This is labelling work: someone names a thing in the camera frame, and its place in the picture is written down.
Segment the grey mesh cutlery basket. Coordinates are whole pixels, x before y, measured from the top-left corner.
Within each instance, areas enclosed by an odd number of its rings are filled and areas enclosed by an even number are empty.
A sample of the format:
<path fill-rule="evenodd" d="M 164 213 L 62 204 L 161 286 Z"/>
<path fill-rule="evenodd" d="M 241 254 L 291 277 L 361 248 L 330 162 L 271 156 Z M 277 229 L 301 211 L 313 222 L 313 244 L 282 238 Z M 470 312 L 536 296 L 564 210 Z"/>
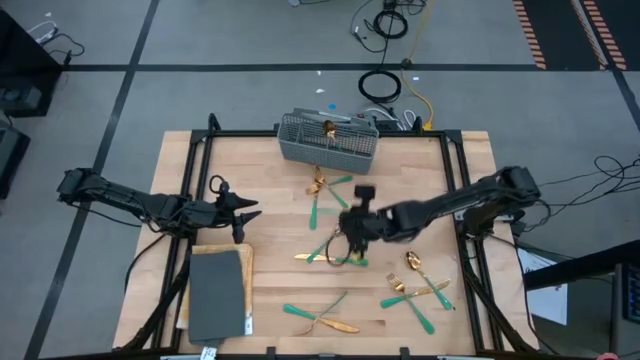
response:
<path fill-rule="evenodd" d="M 285 113 L 277 131 L 283 157 L 319 167 L 368 174 L 376 153 L 379 131 L 357 115 L 304 108 L 294 108 Z M 343 132 L 345 151 L 326 147 L 322 131 L 325 120 L 333 121 Z"/>

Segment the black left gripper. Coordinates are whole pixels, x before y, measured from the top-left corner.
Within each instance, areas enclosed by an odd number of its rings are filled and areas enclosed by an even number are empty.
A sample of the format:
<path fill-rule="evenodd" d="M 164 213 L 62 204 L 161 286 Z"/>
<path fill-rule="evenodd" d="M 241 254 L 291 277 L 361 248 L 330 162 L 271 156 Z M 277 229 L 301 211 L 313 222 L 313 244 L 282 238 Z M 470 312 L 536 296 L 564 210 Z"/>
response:
<path fill-rule="evenodd" d="M 213 182 L 209 182 L 210 190 L 217 195 L 213 203 L 200 202 L 196 210 L 196 226 L 198 228 L 232 228 L 232 238 L 235 244 L 244 241 L 243 226 L 262 214 L 260 210 L 235 215 L 238 209 L 251 207 L 258 201 L 239 197 L 230 190 L 227 181 L 221 181 L 218 189 L 213 190 Z"/>

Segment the black box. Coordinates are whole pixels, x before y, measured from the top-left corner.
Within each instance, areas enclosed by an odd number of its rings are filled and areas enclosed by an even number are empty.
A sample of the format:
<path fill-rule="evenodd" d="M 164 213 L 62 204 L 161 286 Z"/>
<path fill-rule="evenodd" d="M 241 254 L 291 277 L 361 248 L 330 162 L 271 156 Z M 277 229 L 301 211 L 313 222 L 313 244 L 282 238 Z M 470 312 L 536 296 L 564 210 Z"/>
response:
<path fill-rule="evenodd" d="M 0 128 L 0 200 L 7 198 L 30 141 L 26 134 L 15 128 Z"/>

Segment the dark grey power strip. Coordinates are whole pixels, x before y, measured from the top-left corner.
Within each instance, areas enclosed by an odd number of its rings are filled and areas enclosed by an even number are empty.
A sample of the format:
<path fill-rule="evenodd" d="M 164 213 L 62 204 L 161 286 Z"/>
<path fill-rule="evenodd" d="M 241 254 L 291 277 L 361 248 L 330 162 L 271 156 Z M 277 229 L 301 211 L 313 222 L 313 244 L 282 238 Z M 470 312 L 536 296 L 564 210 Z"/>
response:
<path fill-rule="evenodd" d="M 373 124 L 379 132 L 397 131 L 399 129 L 396 120 L 388 119 L 382 114 L 359 113 L 357 117 Z"/>

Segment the grey device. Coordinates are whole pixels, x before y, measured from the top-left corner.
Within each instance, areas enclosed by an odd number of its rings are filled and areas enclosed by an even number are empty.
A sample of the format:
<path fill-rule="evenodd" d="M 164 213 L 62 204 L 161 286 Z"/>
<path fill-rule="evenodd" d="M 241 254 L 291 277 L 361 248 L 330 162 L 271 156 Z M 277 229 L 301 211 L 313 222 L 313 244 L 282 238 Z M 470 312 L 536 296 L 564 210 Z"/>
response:
<path fill-rule="evenodd" d="M 5 112 L 35 110 L 41 97 L 41 91 L 33 86 L 0 88 L 0 110 Z"/>

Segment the dark grey mat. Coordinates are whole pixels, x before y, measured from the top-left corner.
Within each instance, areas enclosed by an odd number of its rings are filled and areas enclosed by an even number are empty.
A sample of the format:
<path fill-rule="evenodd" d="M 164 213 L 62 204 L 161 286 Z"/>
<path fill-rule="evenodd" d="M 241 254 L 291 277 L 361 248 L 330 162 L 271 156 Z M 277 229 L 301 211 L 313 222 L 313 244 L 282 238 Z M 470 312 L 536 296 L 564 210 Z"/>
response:
<path fill-rule="evenodd" d="M 243 270 L 236 250 L 193 255 L 190 260 L 188 336 L 211 346 L 245 330 Z"/>

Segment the black cabinet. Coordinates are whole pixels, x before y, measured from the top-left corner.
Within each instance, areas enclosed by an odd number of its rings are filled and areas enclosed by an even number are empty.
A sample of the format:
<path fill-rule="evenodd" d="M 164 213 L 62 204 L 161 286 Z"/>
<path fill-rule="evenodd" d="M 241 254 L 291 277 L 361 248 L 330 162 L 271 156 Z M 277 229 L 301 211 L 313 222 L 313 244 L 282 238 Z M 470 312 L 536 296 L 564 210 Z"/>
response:
<path fill-rule="evenodd" d="M 62 66 L 0 7 L 0 88 L 33 86 L 42 97 L 35 110 L 5 112 L 11 117 L 45 116 Z"/>

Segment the black desk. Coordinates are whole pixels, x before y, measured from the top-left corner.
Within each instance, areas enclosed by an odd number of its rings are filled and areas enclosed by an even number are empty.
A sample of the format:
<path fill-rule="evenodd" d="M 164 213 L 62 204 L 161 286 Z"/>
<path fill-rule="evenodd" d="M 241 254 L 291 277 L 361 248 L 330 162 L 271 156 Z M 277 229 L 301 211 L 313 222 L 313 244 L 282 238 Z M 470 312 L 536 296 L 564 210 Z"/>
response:
<path fill-rule="evenodd" d="M 612 273 L 619 264 L 640 266 L 640 239 L 528 272 L 523 282 L 527 290 L 537 290 Z"/>

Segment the black metal table frame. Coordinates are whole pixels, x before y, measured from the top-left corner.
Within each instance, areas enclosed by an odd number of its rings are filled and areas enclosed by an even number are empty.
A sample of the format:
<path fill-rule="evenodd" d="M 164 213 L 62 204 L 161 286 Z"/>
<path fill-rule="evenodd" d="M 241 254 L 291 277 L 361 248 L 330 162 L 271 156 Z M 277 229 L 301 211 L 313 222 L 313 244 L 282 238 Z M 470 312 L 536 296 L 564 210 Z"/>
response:
<path fill-rule="evenodd" d="M 262 358 L 275 348 L 277 359 L 344 359 L 348 356 L 401 357 L 401 348 L 419 355 L 472 355 L 475 353 L 470 325 L 460 252 L 453 216 L 440 218 L 418 238 L 406 244 L 375 242 L 370 245 L 369 266 L 332 267 L 324 262 L 305 263 L 294 259 L 298 253 L 311 253 L 329 236 L 337 219 L 321 216 L 316 231 L 309 229 L 312 199 L 305 188 L 313 167 L 284 160 L 274 131 L 220 131 L 212 141 L 209 173 L 221 174 L 232 191 L 256 199 L 259 205 L 242 211 L 261 209 L 262 214 L 245 227 L 245 243 L 253 248 L 253 333 L 227 339 L 219 348 L 219 359 Z M 179 192 L 192 132 L 166 132 L 159 152 L 152 193 Z M 409 199 L 429 199 L 461 187 L 456 144 L 449 166 L 443 164 L 438 137 L 394 136 L 378 142 L 369 176 L 338 186 L 336 192 L 352 200 L 354 183 L 373 183 L 377 187 L 371 207 Z M 523 341 L 538 348 L 528 327 L 522 277 L 515 249 L 496 239 L 484 243 L 487 267 L 497 306 Z M 147 320 L 159 300 L 171 241 L 162 240 L 150 249 L 131 273 L 114 346 L 128 342 Z M 414 298 L 418 308 L 435 326 L 428 335 L 405 302 L 381 309 L 379 302 L 394 296 L 386 276 L 395 273 L 413 291 L 425 286 L 424 280 L 407 268 L 404 252 L 415 251 L 422 258 L 423 271 L 433 281 L 451 279 L 444 293 L 457 310 L 446 311 L 434 295 Z M 317 324 L 302 336 L 299 332 L 310 321 L 284 313 L 285 303 L 312 313 L 322 312 L 344 291 L 347 296 L 327 317 L 360 328 L 345 334 Z"/>

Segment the white paper sheet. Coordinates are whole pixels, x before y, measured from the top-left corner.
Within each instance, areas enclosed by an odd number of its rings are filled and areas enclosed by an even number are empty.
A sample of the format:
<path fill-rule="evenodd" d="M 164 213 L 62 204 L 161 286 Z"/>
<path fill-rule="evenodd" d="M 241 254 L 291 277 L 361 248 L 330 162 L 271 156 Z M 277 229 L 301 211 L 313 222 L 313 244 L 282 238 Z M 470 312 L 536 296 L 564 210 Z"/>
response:
<path fill-rule="evenodd" d="M 523 249 L 517 250 L 524 273 L 540 270 L 556 262 Z M 529 310 L 533 315 L 566 326 L 568 323 L 568 285 L 556 285 L 527 291 Z"/>

